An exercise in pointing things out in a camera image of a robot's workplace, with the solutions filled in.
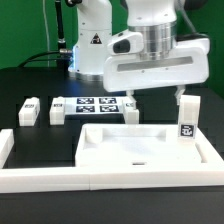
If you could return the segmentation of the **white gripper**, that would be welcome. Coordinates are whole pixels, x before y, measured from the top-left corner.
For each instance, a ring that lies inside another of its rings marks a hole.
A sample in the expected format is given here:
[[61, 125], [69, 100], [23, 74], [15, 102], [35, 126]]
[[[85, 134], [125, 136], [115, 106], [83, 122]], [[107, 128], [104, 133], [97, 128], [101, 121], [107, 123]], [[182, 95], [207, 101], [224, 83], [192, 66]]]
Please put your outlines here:
[[178, 42], [168, 56], [160, 60], [142, 60], [139, 54], [111, 56], [104, 65], [104, 89], [126, 91], [126, 96], [136, 106], [133, 90], [177, 86], [175, 98], [180, 104], [185, 85], [208, 79], [209, 50], [210, 40], [199, 38]]

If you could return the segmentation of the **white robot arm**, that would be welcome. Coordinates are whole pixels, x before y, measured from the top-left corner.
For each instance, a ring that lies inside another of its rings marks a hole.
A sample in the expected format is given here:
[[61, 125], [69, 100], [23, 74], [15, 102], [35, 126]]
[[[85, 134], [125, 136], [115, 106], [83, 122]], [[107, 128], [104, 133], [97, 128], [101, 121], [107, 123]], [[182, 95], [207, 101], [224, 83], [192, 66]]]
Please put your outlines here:
[[101, 81], [108, 92], [175, 86], [181, 96], [187, 84], [209, 76], [210, 40], [192, 32], [176, 35], [177, 12], [187, 0], [121, 0], [127, 28], [112, 33], [109, 0], [66, 0], [78, 14], [78, 41], [72, 49], [70, 75]]

